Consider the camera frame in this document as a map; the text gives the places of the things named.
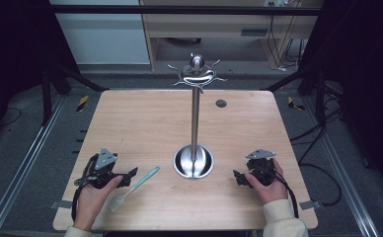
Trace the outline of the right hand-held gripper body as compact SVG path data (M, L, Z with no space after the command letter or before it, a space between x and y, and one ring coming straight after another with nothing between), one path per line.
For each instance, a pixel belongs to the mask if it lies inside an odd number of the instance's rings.
M275 178L275 166L272 160L275 155L275 152L259 148L246 156L248 169L264 186L269 186Z

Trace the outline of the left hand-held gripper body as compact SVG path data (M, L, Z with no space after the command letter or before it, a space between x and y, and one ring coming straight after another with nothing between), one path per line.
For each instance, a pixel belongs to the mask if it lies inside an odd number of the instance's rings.
M110 180L117 177L117 174L113 172L116 160L116 153L102 148L99 153L90 158L82 173L82 177L75 181L75 185L80 187L90 184L96 189L103 188Z

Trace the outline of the person's right hand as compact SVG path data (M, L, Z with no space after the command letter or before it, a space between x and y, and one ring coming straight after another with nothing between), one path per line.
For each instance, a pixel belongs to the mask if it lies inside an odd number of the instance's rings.
M275 200L288 199L287 188L278 179L275 179L269 186L264 186L252 174L246 174L245 177L254 188L262 205Z

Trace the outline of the person's left hand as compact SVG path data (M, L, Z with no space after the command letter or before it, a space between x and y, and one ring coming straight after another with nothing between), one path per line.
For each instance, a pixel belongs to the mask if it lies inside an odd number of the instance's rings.
M90 231L108 196L122 179L123 176L116 176L101 189L86 185L78 198L73 226L83 231Z

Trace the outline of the steel utensil stand with hooks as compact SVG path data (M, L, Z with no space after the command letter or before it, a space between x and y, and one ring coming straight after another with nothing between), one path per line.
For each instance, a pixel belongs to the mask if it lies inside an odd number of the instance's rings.
M183 178L198 180L207 177L214 166L214 156L211 151L198 143L199 106L203 87L222 78L217 76L214 66L220 60L207 65L200 54L191 54L188 64L181 68L169 65L177 71L177 85L191 87L191 143L180 147L174 154L173 166L175 171Z

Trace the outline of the black metal stand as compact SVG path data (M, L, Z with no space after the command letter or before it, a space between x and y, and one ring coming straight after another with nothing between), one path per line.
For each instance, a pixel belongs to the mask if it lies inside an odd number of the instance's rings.
M71 91L71 86L67 82L67 78L72 78L96 92L107 91L106 87L92 82L82 76L80 72L76 72L75 70L69 69L61 64L47 64L41 73L43 104L42 125L46 125L52 117L51 87L54 87L59 95L67 95Z
M314 66L313 64L299 68L296 72L290 74L284 79L266 87L262 88L262 91L274 92L279 88L301 79L299 87L297 89L301 96L310 94L313 90L316 91L315 99L315 117L319 124L326 122L324 95L325 95L325 77L323 76L320 66Z

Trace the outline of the white cabinet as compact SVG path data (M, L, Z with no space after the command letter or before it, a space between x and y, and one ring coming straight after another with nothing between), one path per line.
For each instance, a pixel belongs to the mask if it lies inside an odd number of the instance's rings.
M78 64L149 64L140 14L56 14Z

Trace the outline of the light wooden desk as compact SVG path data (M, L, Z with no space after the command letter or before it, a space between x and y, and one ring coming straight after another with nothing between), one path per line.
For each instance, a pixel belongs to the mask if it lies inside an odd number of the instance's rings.
M139 0L142 6L320 8L325 0ZM146 36L155 39L247 37L259 40L271 69L287 65L292 39L310 38L315 16L144 14Z

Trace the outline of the teal handled silicone spatula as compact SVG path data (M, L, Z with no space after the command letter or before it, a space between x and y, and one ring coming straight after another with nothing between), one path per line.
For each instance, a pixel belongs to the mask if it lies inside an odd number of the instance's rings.
M122 195L114 197L108 204L108 209L111 212L115 212L125 201L125 199L133 193L137 188L143 185L146 181L148 181L151 177L153 177L160 170L159 166L154 167L150 170L144 177L142 177L136 184L133 185L127 192Z

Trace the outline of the grey table bracket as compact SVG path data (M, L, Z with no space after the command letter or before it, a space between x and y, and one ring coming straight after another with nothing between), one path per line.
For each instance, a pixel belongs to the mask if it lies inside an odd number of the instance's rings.
M68 201L68 200L53 200L49 204L49 207L53 208L53 209L59 209L60 207L61 208L71 208L72 207L72 202Z
M299 203L300 207L303 210L310 209L310 208L321 208L322 204L318 200L307 200Z

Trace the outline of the aluminium floor rail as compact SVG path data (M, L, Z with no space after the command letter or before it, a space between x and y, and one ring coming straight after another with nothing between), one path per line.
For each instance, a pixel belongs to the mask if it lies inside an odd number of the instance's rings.
M353 218L363 237L380 237L380 234L369 215L352 179L345 169L329 135L324 132L321 138L326 150L329 163L336 175L336 179L342 187L345 201L353 215Z
M43 145L45 144L55 122L58 118L62 106L66 100L65 96L57 96L56 101L52 107L51 116L43 124L32 142L28 152L26 153L23 161L13 176L13 179L9 183L4 195L0 199L0 229L8 216L20 190L22 189L32 167L38 159L38 155L41 152Z

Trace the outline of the black frame crossbar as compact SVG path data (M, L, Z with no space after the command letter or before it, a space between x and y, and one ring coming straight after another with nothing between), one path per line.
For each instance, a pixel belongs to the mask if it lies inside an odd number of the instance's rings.
M319 8L233 7L233 6L133 6L51 5L55 13L68 14L171 14L171 15L273 15L319 16Z

